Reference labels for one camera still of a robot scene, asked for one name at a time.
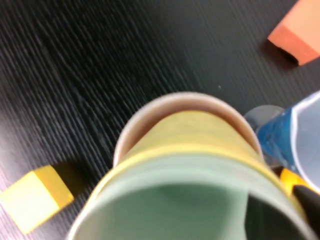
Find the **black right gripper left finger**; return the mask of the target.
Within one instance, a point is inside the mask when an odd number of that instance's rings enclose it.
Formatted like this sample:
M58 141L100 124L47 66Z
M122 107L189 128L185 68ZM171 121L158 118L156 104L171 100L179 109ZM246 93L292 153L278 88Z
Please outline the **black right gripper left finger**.
M247 240L308 240L309 228L301 205L293 197L262 199L248 194Z

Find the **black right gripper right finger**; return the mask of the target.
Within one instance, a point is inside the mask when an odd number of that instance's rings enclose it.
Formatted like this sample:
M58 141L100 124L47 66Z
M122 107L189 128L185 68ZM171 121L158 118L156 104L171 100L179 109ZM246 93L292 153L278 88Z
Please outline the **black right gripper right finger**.
M293 193L300 201L320 202L320 195L306 186L295 185L293 187Z

